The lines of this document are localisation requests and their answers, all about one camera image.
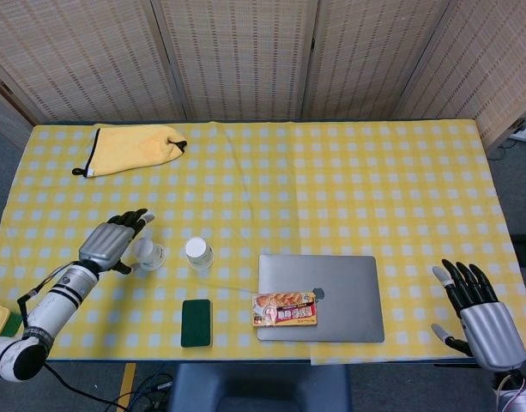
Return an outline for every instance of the yellow bag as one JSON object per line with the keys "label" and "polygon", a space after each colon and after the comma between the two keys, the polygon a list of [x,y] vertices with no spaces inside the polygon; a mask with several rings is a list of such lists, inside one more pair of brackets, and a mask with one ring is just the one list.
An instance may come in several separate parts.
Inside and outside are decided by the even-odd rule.
{"label": "yellow bag", "polygon": [[72,170],[84,178],[159,165],[184,153],[186,140],[173,127],[163,124],[100,127],[83,169]]}

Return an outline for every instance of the laptop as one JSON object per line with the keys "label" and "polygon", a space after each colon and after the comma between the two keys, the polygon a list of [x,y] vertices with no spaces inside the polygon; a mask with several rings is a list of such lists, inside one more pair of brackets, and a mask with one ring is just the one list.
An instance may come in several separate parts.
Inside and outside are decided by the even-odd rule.
{"label": "laptop", "polygon": [[259,293],[314,292],[317,325],[257,328],[262,341],[383,342],[373,256],[261,255]]}

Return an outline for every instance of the snack package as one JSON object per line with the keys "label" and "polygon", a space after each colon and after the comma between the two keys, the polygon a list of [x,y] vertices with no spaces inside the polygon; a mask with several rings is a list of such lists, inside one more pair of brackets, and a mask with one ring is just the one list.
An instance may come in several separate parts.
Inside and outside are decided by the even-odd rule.
{"label": "snack package", "polygon": [[253,326],[317,324],[316,296],[312,292],[254,294]]}

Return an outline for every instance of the gray carpet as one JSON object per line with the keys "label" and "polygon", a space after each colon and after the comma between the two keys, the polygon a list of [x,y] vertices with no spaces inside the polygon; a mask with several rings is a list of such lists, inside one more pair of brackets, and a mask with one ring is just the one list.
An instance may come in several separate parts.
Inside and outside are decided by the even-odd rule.
{"label": "gray carpet", "polygon": [[[511,233],[526,233],[526,143],[500,150],[492,161],[493,178]],[[0,218],[21,153],[0,137]],[[523,270],[526,282],[526,270]],[[135,386],[160,366],[137,366]],[[120,363],[58,363],[55,368],[71,384],[101,397],[119,393],[124,365]],[[172,365],[165,365],[172,373]],[[489,411],[494,409],[492,374],[478,369],[432,365],[370,364],[350,367],[355,411]],[[143,410],[139,404],[135,410]],[[0,382],[0,410],[47,412],[103,411],[104,406],[66,391],[46,371],[21,385]]]}

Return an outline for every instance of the robotic hand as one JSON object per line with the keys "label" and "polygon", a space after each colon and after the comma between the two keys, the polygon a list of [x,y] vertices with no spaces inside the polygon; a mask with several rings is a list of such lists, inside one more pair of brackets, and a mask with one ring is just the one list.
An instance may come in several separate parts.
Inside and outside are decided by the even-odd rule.
{"label": "robotic hand", "polygon": [[[58,268],[18,300],[24,332],[22,339],[0,337],[0,379],[21,382],[39,372],[55,337],[97,284],[99,273],[107,270],[131,272],[120,258],[129,243],[153,219],[146,209],[139,209],[101,223],[80,248],[77,262]],[[27,314],[26,301],[64,269],[59,281]]]}
{"label": "robotic hand", "polygon": [[495,372],[498,411],[525,412],[526,377],[518,368],[526,361],[526,349],[509,311],[476,265],[455,266],[445,259],[442,264],[449,275],[438,266],[432,273],[444,286],[467,341],[454,338],[438,324],[432,324],[432,330],[447,346],[474,356],[480,367]]}

